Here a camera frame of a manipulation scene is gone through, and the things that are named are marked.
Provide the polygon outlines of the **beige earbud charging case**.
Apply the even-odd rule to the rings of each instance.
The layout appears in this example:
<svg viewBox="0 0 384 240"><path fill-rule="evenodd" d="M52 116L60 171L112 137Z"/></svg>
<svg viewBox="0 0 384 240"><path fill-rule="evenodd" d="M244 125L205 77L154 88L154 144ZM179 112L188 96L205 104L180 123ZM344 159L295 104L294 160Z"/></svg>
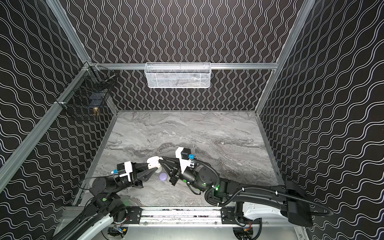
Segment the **beige earbud charging case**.
<svg viewBox="0 0 384 240"><path fill-rule="evenodd" d="M162 160L162 159L163 158L161 158L159 156L154 156L154 157L148 158L147 159L148 169L160 168L161 167L160 160Z"/></svg>

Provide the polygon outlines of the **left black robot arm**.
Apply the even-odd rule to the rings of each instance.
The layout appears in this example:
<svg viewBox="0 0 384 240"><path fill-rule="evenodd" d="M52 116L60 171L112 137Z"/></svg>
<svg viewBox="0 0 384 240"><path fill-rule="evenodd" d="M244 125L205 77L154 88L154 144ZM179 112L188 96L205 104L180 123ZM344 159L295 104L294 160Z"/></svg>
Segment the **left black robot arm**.
<svg viewBox="0 0 384 240"><path fill-rule="evenodd" d="M138 224L143 209L128 207L118 195L128 188L143 188L143 183L159 169L148 163L131 161L118 164L110 176L96 177L89 189L93 197L82 212L53 236L54 240L90 240L103 228L116 224Z"/></svg>

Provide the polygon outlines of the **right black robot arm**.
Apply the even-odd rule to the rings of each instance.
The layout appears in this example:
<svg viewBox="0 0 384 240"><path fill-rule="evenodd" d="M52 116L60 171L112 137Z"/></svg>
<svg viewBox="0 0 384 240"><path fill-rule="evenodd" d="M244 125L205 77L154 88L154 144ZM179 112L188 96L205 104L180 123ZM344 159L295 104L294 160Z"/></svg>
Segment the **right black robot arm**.
<svg viewBox="0 0 384 240"><path fill-rule="evenodd" d="M310 200L292 181L277 186L247 185L220 177L210 164L196 159L160 157L159 164L169 174L172 185L183 181L194 194L204 195L212 206L222 208L230 203L242 209L246 203L268 206L279 210L290 223L302 227L311 227L314 216L334 214L330 208Z"/></svg>

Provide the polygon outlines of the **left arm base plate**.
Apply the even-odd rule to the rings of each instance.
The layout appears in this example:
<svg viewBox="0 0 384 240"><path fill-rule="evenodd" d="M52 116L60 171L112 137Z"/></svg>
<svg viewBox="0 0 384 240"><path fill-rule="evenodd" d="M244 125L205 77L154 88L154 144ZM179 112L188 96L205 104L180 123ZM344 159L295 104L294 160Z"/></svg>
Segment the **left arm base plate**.
<svg viewBox="0 0 384 240"><path fill-rule="evenodd" d="M124 221L121 223L121 225L140 223L143 212L141 207L126 207L125 212L125 217L123 218Z"/></svg>

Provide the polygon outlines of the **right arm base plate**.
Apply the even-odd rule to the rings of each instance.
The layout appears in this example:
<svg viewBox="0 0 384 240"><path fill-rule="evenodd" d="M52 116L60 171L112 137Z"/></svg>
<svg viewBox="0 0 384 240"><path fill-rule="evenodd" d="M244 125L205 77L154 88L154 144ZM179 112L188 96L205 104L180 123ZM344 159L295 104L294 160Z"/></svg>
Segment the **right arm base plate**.
<svg viewBox="0 0 384 240"><path fill-rule="evenodd" d="M245 226L252 223L252 225L260 224L261 220L249 220L243 216L240 211L236 210L235 207L223 207L220 210L221 221L223 225L238 225Z"/></svg>

